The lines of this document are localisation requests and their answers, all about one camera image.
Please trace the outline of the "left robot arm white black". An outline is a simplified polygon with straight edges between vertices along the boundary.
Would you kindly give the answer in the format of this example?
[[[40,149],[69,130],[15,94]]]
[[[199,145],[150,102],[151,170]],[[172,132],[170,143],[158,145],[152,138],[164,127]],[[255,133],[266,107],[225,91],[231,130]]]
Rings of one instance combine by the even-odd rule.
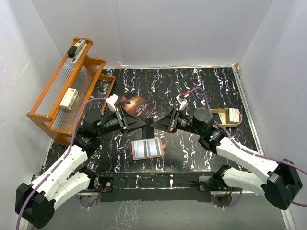
[[[56,209],[80,191],[94,191],[99,186],[97,172],[79,166],[100,146],[100,138],[116,130],[126,134],[146,125],[123,108],[102,116],[99,109],[87,112],[82,125],[65,153],[30,184],[22,183],[16,190],[16,229],[25,219],[40,229],[51,220]]]

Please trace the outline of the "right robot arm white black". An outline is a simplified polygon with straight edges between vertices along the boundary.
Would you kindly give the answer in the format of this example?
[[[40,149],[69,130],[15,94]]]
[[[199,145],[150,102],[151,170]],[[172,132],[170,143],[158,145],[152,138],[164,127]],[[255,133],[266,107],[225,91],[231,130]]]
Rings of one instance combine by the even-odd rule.
[[[236,187],[252,191],[264,196],[276,208],[287,210],[303,187],[299,167],[287,159],[281,161],[258,154],[236,142],[224,128],[216,128],[214,124],[214,117],[206,108],[197,108],[192,117],[173,108],[167,116],[153,122],[151,127],[169,133],[179,129],[197,134],[204,149],[246,169],[240,171],[223,165],[211,177],[217,189]]]

